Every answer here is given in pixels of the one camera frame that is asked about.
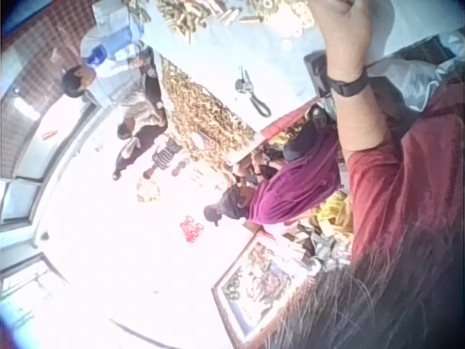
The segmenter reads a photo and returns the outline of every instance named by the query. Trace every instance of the magenta shirt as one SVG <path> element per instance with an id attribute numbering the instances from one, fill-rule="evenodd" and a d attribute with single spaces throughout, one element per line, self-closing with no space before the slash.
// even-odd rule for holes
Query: magenta shirt
<path id="1" fill-rule="evenodd" d="M 276 224 L 297 217 L 339 189 L 336 130 L 320 130 L 315 145 L 302 158 L 286 164 L 270 181 L 262 181 L 252 199 L 249 219 Z"/>

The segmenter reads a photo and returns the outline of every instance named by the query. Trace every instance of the pliers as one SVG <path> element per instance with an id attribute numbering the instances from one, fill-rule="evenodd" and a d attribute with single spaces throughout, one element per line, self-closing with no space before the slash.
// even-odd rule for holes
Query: pliers
<path id="1" fill-rule="evenodd" d="M 268 105 L 255 96 L 254 85 L 250 81 L 247 71 L 245 71 L 242 66 L 240 67 L 240 79 L 235 82 L 235 89 L 239 93 L 249 93 L 252 105 L 261 116 L 264 118 L 269 118 L 271 116 L 271 110 L 268 108 Z"/>

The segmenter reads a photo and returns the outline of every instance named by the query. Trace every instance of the table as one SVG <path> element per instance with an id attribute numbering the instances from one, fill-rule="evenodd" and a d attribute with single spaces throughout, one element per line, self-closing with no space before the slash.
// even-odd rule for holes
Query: table
<path id="1" fill-rule="evenodd" d="M 452 0 L 373 0 L 373 4 L 369 63 L 427 37 L 463 26 L 461 5 Z M 244 8 L 245 2 L 229 0 L 227 5 Z M 194 33 L 187 44 L 168 29 L 156 1 L 146 4 L 146 10 L 152 18 L 145 23 L 146 43 L 207 88 L 255 131 L 261 131 L 315 96 L 303 58 L 324 49 L 317 28 L 293 39 L 294 48 L 285 52 L 281 49 L 282 38 L 265 24 L 236 22 L 225 27 L 209 20 L 207 27 Z M 248 70 L 256 96 L 271 108 L 270 118 L 261 117 L 248 98 L 235 91 L 239 65 Z"/>

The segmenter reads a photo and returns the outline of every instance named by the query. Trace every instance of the framed picture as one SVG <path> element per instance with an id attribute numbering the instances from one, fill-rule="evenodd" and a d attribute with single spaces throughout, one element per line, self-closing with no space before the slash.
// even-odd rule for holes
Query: framed picture
<path id="1" fill-rule="evenodd" d="M 262 233 L 249 241 L 212 289 L 236 349 L 259 348 L 313 279 L 285 245 Z"/>

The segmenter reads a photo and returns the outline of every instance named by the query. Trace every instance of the wristwatch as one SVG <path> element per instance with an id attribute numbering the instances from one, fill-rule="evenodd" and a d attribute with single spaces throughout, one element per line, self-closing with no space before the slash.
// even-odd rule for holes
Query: wristwatch
<path id="1" fill-rule="evenodd" d="M 370 84 L 370 78 L 368 77 L 365 69 L 363 69 L 362 75 L 352 82 L 333 80 L 329 76 L 327 76 L 327 79 L 329 87 L 335 91 L 335 93 L 343 97 L 358 95 L 368 84 Z"/>

